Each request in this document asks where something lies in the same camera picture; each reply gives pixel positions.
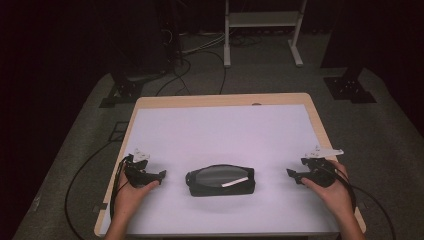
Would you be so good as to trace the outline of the black stand with base plate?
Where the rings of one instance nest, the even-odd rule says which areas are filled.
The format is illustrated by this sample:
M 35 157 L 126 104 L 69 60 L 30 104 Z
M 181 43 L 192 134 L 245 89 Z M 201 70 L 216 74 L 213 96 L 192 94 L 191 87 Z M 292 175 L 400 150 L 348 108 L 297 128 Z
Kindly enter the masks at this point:
M 99 0 L 102 27 L 112 48 L 108 68 L 115 96 L 107 105 L 134 102 L 143 85 L 168 69 L 154 0 Z
M 376 102 L 359 81 L 372 42 L 368 36 L 369 15 L 364 3 L 365 0 L 342 0 L 341 10 L 321 63 L 322 68 L 346 68 L 341 76 L 324 78 L 335 100 L 350 100 L 352 103 Z

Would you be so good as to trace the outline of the person's left hand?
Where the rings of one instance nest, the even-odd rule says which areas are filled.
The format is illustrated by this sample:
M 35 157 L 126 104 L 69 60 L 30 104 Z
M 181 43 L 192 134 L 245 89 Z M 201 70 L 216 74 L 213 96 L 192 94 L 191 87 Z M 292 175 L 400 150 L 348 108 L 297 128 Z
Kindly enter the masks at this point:
M 121 174 L 112 221 L 128 222 L 140 207 L 143 199 L 158 185 L 158 181 L 153 181 L 141 188 L 134 188 L 126 176 Z

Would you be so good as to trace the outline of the black mesh pencil case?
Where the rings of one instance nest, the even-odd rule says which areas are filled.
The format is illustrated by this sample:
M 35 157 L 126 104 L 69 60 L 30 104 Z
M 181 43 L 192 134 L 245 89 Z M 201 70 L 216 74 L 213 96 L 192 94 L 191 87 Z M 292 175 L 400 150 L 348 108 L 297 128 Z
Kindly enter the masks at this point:
M 248 177 L 249 180 L 230 187 L 221 184 Z M 186 185 L 193 197 L 253 194 L 256 186 L 255 170 L 249 167 L 218 164 L 188 172 Z

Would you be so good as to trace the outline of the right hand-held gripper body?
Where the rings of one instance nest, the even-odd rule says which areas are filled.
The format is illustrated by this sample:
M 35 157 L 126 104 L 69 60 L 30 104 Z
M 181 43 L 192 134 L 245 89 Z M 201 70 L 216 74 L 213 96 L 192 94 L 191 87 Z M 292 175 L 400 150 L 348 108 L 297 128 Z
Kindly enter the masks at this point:
M 308 167 L 304 178 L 308 178 L 321 187 L 331 186 L 338 176 L 336 167 L 327 160 L 327 157 L 335 157 L 344 153 L 341 149 L 322 148 L 316 146 L 314 150 L 305 154 L 301 163 Z

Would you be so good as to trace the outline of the white metal desk frame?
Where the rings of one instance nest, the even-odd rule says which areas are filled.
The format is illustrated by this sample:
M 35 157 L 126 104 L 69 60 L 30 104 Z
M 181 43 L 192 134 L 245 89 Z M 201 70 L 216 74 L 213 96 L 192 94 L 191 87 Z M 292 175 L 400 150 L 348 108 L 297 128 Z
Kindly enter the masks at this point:
M 289 49 L 297 67 L 303 66 L 303 61 L 297 48 L 304 13 L 308 0 L 301 0 L 296 11 L 278 12 L 247 12 L 231 13 L 229 0 L 225 1 L 223 65 L 231 66 L 230 30 L 232 28 L 261 28 L 261 27 L 293 27 L 294 33 L 288 40 Z

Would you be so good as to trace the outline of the person's right hand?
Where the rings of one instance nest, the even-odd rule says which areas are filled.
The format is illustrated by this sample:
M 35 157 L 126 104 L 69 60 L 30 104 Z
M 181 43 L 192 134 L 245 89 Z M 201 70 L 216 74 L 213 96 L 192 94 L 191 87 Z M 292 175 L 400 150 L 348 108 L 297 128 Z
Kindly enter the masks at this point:
M 321 198 L 336 219 L 346 220 L 348 217 L 354 217 L 351 197 L 339 180 L 326 188 L 315 184 L 308 178 L 302 178 L 301 182 Z

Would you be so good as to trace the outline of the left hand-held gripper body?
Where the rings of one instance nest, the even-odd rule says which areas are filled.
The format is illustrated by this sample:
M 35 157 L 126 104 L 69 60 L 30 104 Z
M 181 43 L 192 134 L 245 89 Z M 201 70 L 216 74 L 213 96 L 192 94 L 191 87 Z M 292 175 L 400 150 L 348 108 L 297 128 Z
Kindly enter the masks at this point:
M 132 154 L 128 154 L 124 158 L 124 173 L 130 185 L 134 188 L 141 188 L 157 180 L 153 177 L 153 173 L 146 171 L 149 158 L 149 154 L 139 149 L 135 149 Z

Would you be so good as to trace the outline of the white cylindrical stick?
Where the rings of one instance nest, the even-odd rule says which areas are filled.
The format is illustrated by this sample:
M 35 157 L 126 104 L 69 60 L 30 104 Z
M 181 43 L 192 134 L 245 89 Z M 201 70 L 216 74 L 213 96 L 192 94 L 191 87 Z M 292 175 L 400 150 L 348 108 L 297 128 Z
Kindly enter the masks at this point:
M 234 186 L 236 184 L 239 184 L 239 183 L 242 183 L 242 182 L 245 182 L 245 181 L 248 181 L 248 180 L 249 180 L 248 177 L 243 177 L 243 178 L 236 179 L 236 180 L 233 180 L 233 181 L 230 181 L 230 182 L 227 182 L 227 183 L 223 183 L 223 184 L 221 184 L 221 187 L 225 188 L 225 187 Z

